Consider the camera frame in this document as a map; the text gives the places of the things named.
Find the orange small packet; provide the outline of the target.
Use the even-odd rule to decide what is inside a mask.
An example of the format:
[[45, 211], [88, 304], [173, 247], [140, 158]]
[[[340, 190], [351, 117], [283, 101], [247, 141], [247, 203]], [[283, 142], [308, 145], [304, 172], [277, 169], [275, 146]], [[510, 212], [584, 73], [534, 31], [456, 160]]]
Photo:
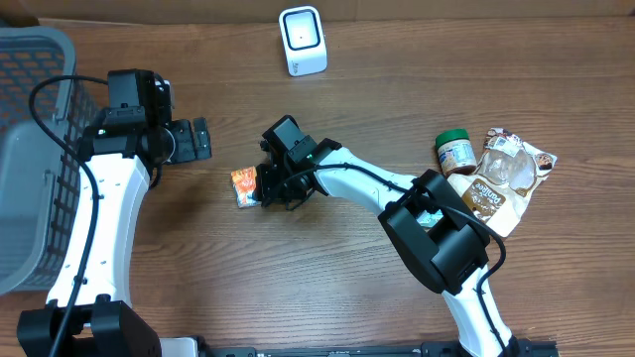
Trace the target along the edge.
[[257, 194], [257, 171], [248, 167], [233, 171], [231, 182], [239, 208], [256, 206], [260, 203]]

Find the green-lidded jar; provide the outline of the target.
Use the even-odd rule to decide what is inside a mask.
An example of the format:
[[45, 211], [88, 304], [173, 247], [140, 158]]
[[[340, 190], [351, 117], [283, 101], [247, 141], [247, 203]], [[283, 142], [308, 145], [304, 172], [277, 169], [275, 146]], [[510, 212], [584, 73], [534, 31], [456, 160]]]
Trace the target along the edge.
[[476, 158], [465, 129], [442, 132], [436, 137], [435, 147], [445, 177], [452, 174], [470, 175], [476, 169]]

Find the beige brown snack pouch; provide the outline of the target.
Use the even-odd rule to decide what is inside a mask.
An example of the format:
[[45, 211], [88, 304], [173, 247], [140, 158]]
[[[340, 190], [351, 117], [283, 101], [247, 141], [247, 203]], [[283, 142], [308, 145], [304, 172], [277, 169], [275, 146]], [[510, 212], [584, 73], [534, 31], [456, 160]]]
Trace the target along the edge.
[[506, 238], [520, 223], [532, 194], [546, 180], [557, 157], [504, 128], [490, 129], [483, 154], [470, 175], [452, 174], [447, 181], [467, 208]]

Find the teal long snack packet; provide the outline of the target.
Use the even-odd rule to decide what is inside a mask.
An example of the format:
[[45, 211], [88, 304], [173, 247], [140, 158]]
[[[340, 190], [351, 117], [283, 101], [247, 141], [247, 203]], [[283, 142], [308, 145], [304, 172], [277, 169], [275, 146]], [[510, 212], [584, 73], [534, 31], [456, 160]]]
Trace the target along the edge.
[[444, 214], [441, 210], [438, 210], [434, 213], [423, 211], [418, 216], [417, 222], [425, 229], [431, 229], [443, 218], [444, 218]]

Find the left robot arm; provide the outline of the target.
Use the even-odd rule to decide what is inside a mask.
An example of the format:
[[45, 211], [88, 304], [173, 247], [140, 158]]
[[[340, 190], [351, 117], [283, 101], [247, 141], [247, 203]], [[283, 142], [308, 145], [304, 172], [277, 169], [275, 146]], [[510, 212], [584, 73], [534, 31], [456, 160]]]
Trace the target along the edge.
[[144, 196], [164, 166], [210, 158], [206, 121], [174, 120], [172, 88], [151, 70], [111, 70], [101, 82], [109, 104], [74, 146], [32, 115], [80, 183], [59, 275], [45, 307], [20, 314], [17, 339], [28, 356], [205, 356], [203, 338], [161, 338], [133, 310], [129, 275]]

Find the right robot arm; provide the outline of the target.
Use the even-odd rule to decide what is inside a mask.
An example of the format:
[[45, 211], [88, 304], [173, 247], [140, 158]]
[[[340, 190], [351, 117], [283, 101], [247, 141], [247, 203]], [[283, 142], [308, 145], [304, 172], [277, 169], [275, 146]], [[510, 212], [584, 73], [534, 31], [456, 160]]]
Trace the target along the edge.
[[488, 279], [486, 248], [502, 238], [471, 211], [445, 177], [395, 174], [331, 139], [316, 142], [290, 115], [262, 135], [268, 162], [257, 172], [263, 206], [292, 211], [314, 193], [346, 199], [375, 214], [414, 278], [440, 294], [458, 328], [459, 351], [469, 356], [516, 356], [519, 342], [498, 312]]

